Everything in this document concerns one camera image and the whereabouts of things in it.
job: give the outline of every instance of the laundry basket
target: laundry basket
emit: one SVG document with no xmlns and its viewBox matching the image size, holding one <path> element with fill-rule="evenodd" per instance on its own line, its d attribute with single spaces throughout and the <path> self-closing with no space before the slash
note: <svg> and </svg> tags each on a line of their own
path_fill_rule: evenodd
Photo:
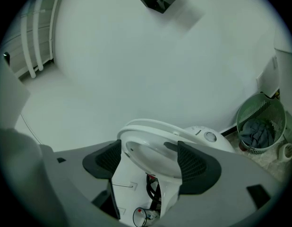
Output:
<svg viewBox="0 0 292 227">
<path fill-rule="evenodd" d="M 242 145 L 252 154 L 262 154 L 273 147 L 282 136 L 286 126 L 286 115 L 283 105 L 278 99 L 270 99 L 265 94 L 260 93 L 250 97 L 241 107 L 237 115 L 237 131 L 242 131 L 244 124 L 250 119 L 262 119 L 270 122 L 273 126 L 273 144 L 267 148 L 253 148 L 245 144 Z"/>
</svg>

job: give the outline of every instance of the dark cloth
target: dark cloth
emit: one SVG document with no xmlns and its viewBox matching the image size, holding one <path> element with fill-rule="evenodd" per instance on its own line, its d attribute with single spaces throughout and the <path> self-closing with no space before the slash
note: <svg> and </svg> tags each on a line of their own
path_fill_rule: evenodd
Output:
<svg viewBox="0 0 292 227">
<path fill-rule="evenodd" d="M 264 120 L 250 119 L 242 127 L 239 138 L 253 148 L 266 148 L 273 144 L 273 126 Z"/>
</svg>

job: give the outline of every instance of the marble floor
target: marble floor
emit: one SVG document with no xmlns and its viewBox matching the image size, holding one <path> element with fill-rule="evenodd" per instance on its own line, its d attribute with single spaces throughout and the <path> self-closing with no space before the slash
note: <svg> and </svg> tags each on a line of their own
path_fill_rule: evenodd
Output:
<svg viewBox="0 0 292 227">
<path fill-rule="evenodd" d="M 292 159 L 288 162 L 280 162 L 278 160 L 278 150 L 286 143 L 285 140 L 279 142 L 277 145 L 269 149 L 263 154 L 254 155 L 247 151 L 242 151 L 239 147 L 240 139 L 238 138 L 237 132 L 234 132 L 228 136 L 226 139 L 234 147 L 237 154 L 246 156 L 259 164 L 262 168 L 267 170 L 276 180 L 286 183 L 292 175 Z"/>
</svg>

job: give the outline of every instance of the white metal tube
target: white metal tube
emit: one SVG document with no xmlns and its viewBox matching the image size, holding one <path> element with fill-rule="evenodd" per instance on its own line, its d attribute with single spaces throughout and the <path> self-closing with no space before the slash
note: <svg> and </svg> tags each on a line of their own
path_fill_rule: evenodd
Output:
<svg viewBox="0 0 292 227">
<path fill-rule="evenodd" d="M 51 15 L 51 23 L 50 23 L 50 59 L 53 59 L 53 53 L 52 53 L 52 31 L 53 31 L 53 21 L 55 18 L 55 12 L 56 12 L 56 8 L 57 8 L 57 4 L 58 4 L 59 0 L 55 0 L 53 3 L 53 7 L 52 7 L 52 15 Z"/>
<path fill-rule="evenodd" d="M 31 1 L 28 0 L 24 5 L 21 12 L 21 43 L 23 48 L 24 59 L 26 62 L 26 66 L 32 78 L 36 77 L 36 73 L 33 68 L 32 60 L 29 54 L 28 43 L 27 43 L 27 13 L 29 10 L 29 6 L 31 5 Z"/>
<path fill-rule="evenodd" d="M 34 5 L 34 15 L 33 15 L 33 42 L 34 42 L 34 53 L 36 55 L 38 69 L 43 70 L 43 64 L 40 53 L 39 46 L 39 14 L 41 10 L 43 0 L 36 0 Z"/>
</svg>

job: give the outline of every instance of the round knob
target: round knob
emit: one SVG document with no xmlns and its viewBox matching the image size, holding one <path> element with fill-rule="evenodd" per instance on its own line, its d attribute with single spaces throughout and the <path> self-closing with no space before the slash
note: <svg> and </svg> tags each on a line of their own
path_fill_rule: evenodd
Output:
<svg viewBox="0 0 292 227">
<path fill-rule="evenodd" d="M 212 132 L 206 132 L 204 134 L 204 137 L 209 142 L 216 142 L 216 136 Z"/>
</svg>

